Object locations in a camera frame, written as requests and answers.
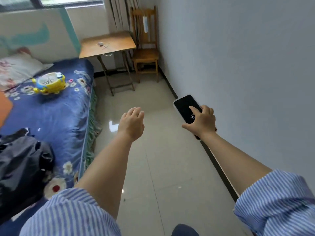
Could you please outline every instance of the dark pants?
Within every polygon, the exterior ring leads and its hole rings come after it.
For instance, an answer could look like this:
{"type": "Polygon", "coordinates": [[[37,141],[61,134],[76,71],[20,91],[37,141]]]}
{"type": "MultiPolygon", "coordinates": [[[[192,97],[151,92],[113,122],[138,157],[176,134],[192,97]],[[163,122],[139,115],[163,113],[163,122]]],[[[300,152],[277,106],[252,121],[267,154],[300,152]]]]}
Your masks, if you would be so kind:
{"type": "Polygon", "coordinates": [[[173,230],[172,236],[199,236],[199,234],[188,225],[178,224],[173,230]]]}

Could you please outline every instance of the striped shirt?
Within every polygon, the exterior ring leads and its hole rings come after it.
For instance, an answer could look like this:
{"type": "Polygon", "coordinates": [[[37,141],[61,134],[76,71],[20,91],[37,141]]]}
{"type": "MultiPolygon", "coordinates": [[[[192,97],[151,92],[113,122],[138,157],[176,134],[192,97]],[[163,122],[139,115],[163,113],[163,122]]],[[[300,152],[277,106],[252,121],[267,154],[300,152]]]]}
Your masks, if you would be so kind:
{"type": "MultiPolygon", "coordinates": [[[[235,215],[260,235],[315,235],[315,198],[303,177],[275,170],[238,199],[235,215]]],[[[116,221],[78,188],[53,196],[23,226],[20,236],[120,236],[116,221]]]]}

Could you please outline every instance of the pillow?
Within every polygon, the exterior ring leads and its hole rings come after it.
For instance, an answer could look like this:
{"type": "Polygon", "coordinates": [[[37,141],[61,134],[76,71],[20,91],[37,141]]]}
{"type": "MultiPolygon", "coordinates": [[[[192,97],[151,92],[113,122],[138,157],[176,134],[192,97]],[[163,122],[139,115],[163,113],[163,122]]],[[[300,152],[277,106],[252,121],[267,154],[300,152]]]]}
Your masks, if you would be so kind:
{"type": "Polygon", "coordinates": [[[51,66],[52,64],[42,64],[24,52],[2,58],[0,59],[0,91],[11,89],[51,66]]]}

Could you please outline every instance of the tile floor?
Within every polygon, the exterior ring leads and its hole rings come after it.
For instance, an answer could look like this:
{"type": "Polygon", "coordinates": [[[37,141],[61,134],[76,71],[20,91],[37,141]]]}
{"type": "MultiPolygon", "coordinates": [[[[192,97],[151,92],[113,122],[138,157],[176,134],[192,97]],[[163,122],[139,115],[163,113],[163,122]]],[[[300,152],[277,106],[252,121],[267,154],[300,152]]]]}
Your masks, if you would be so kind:
{"type": "MultiPolygon", "coordinates": [[[[123,84],[128,76],[110,76],[110,81],[123,84]]],[[[251,235],[234,216],[234,201],[205,150],[182,129],[183,120],[166,82],[141,75],[141,83],[134,84],[135,92],[124,87],[112,97],[105,78],[96,79],[97,119],[103,131],[95,154],[115,136],[124,112],[137,106],[145,112],[143,136],[129,154],[117,219],[122,235],[170,236],[179,223],[201,236],[251,235]]]]}

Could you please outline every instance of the chair seat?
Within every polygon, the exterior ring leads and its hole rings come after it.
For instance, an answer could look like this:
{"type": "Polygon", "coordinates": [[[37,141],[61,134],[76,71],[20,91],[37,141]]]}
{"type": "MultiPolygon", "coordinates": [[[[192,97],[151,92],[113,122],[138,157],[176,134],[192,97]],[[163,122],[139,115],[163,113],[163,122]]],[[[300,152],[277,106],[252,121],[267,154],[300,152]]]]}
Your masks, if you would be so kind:
{"type": "Polygon", "coordinates": [[[132,60],[135,62],[155,62],[159,59],[159,51],[157,49],[136,49],[132,60]]]}

